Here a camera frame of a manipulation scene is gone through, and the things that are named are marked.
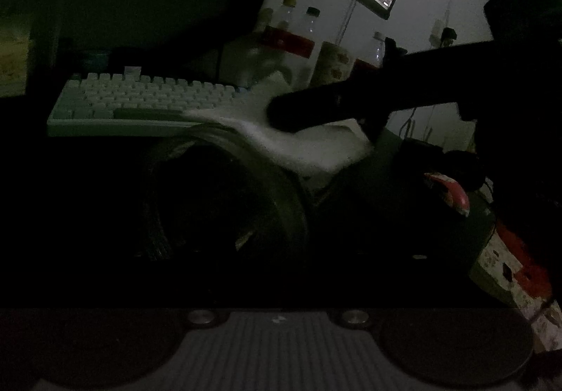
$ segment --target white cloth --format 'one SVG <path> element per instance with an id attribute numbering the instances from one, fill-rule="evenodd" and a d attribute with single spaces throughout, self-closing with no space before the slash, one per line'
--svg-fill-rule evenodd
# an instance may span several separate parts
<path id="1" fill-rule="evenodd" d="M 268 124 L 265 109 L 271 98 L 290 92 L 283 76 L 276 72 L 256 84 L 231 106 L 189 110 L 190 121 L 214 122 L 234 128 L 255 150 L 279 166 L 301 176 L 334 174 L 365 157 L 369 139 L 355 120 L 321 125 L 298 133 L 283 133 Z"/>

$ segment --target black round object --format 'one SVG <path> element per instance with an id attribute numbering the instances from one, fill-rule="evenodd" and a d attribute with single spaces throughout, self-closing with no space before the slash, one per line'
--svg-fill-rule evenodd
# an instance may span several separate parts
<path id="1" fill-rule="evenodd" d="M 389 317 L 381 346 L 419 379 L 453 387 L 512 378 L 533 353 L 533 332 L 511 309 L 403 310 Z"/>
<path id="2" fill-rule="evenodd" d="M 177 350 L 184 329 L 170 310 L 56 310 L 30 336 L 33 368 L 72 389 L 139 379 Z"/>
<path id="3" fill-rule="evenodd" d="M 485 174 L 474 153 L 454 150 L 443 154 L 439 170 L 455 179 L 466 192 L 474 192 L 484 185 Z"/>

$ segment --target mechanical keyboard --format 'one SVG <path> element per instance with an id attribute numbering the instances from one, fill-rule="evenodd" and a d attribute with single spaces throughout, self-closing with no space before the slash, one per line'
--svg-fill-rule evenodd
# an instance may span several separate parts
<path id="1" fill-rule="evenodd" d="M 235 106 L 243 88 L 185 79 L 89 73 L 66 82 L 47 120 L 49 136 L 176 135 L 195 125 L 182 113 Z"/>

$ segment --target bottle cap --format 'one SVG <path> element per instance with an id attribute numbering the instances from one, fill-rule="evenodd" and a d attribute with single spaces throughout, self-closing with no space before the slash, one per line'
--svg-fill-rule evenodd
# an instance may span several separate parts
<path id="1" fill-rule="evenodd" d="M 297 0 L 283 0 L 283 5 L 294 8 L 295 6 L 297 6 Z"/>
<path id="2" fill-rule="evenodd" d="M 316 9 L 316 8 L 310 7 L 310 8 L 308 8 L 308 9 L 306 10 L 306 13 L 307 13 L 309 16 L 318 17 L 318 16 L 320 15 L 320 10 L 319 10 L 319 9 Z"/>

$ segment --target red bottle label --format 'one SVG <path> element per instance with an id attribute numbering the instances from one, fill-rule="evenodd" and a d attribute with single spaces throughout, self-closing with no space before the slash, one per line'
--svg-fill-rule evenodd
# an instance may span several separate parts
<path id="1" fill-rule="evenodd" d="M 261 36 L 261 43 L 304 58 L 310 58 L 314 49 L 314 41 L 270 26 L 265 27 Z"/>

